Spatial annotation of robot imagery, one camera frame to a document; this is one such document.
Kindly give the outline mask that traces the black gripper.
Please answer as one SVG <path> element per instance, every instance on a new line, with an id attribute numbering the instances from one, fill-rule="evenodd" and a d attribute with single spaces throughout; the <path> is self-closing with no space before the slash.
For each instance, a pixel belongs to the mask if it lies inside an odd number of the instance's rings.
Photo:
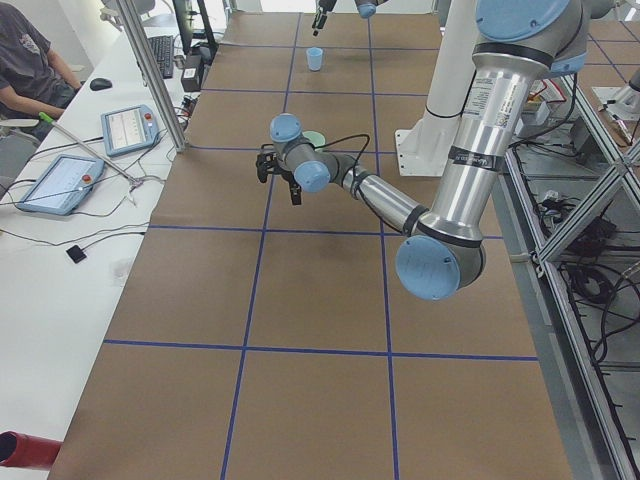
<path id="1" fill-rule="evenodd" d="M 318 0 L 316 2 L 316 14 L 312 23 L 312 35 L 317 37 L 323 30 L 327 20 L 327 14 L 335 8 L 336 0 Z"/>
<path id="2" fill-rule="evenodd" d="M 295 180 L 291 171 L 278 168 L 277 174 L 287 182 L 290 194 L 290 200 L 293 206 L 299 206 L 302 204 L 302 189 L 298 182 Z"/>

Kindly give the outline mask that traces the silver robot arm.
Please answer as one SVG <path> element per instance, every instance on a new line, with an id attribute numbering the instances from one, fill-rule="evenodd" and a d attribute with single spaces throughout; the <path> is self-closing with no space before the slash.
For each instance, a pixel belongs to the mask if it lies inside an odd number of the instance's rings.
<path id="1" fill-rule="evenodd" d="M 258 178 L 281 176 L 294 203 L 303 193 L 342 187 L 403 234 L 395 268 L 404 288 L 424 300 L 448 298 L 484 268 L 479 222 L 532 85 L 581 69 L 589 24 L 611 8 L 609 1 L 452 3 L 439 58 L 461 61 L 465 84 L 457 91 L 456 130 L 431 206 L 355 157 L 315 147 L 287 113 L 271 122 L 272 145 L 257 156 Z"/>
<path id="2" fill-rule="evenodd" d="M 354 4 L 358 14 L 363 19 L 373 16 L 380 5 L 386 3 L 386 0 L 354 0 Z M 326 21 L 330 13 L 333 12 L 337 0 L 319 0 L 316 2 L 315 15 L 312 22 L 312 35 L 317 37 L 324 29 Z"/>

